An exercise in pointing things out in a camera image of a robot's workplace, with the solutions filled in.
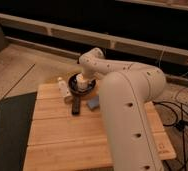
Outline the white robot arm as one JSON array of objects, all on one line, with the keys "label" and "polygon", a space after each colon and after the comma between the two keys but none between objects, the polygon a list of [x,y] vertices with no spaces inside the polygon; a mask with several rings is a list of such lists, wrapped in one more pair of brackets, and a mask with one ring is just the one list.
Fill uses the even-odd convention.
[{"label": "white robot arm", "polygon": [[103,75],[99,103],[114,171],[164,171],[147,118],[145,104],[164,90],[166,78],[155,66],[107,60],[94,48],[79,57],[82,75]]}]

